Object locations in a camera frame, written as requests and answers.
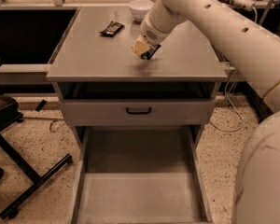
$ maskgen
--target drawer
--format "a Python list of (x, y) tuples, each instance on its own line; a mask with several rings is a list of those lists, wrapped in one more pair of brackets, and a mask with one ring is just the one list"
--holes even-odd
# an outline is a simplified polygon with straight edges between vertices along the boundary
[(205, 124), (215, 99), (202, 100), (65, 100), (60, 102), (70, 126)]
[(189, 127), (87, 128), (66, 223), (213, 223)]

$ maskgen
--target speckled floor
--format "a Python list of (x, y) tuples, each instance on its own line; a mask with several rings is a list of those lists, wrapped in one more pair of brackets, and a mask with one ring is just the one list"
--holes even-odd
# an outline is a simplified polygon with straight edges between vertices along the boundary
[[(244, 96), (234, 97), (232, 100), (243, 118), (242, 129), (234, 133), (219, 130), (234, 130), (241, 124), (241, 120), (224, 100), (218, 99), (211, 121), (219, 129), (211, 123), (206, 125), (197, 149), (215, 224), (231, 223), (232, 195), (238, 160), (246, 138), (259, 123), (254, 109)], [(49, 110), (40, 112), (22, 112), (25, 117), (62, 117), (59, 110), (52, 110), (54, 105), (48, 105), (47, 108)], [(44, 187), (25, 201), (16, 218), (0, 218), (0, 224), (65, 223), (79, 150), (70, 128), (63, 121), (55, 122), (51, 127), (50, 124), (50, 120), (26, 119), (23, 123), (13, 124), (2, 132), (40, 175), (67, 153), (73, 156), (74, 163), (65, 165)], [(5, 175), (0, 181), (1, 212), (31, 185), (31, 181), (1, 149), (0, 167), (5, 170)]]

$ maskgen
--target gray tabletop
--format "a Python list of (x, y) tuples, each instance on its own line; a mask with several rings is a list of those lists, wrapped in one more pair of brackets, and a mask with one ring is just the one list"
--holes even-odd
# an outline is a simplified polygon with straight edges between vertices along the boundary
[[(125, 25), (115, 37), (103, 37), (111, 21)], [(86, 81), (223, 81), (225, 72), (205, 36), (189, 21), (177, 26), (150, 61), (132, 53), (140, 34), (128, 7), (83, 7), (47, 79)]]

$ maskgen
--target chair leg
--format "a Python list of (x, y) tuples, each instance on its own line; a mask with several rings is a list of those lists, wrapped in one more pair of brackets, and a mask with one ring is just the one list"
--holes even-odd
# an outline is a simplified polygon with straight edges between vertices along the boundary
[(58, 170), (66, 163), (72, 163), (72, 156), (67, 154), (56, 163), (45, 175), (40, 176), (30, 164), (8, 143), (8, 141), (0, 134), (0, 147), (8, 154), (8, 156), (17, 163), (17, 165), (26, 173), (33, 181), (33, 185), (28, 188), (20, 197), (18, 197), (11, 205), (9, 205), (2, 213), (0, 218), (14, 218), (18, 214), (18, 206), (29, 198), (39, 187), (41, 187), (48, 179), (50, 179)]

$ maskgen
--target bowl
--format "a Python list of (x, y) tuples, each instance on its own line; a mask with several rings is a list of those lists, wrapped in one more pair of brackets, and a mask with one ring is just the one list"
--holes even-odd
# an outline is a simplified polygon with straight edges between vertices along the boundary
[(129, 3), (131, 14), (137, 21), (142, 21), (153, 7), (154, 2), (149, 0), (134, 0)]

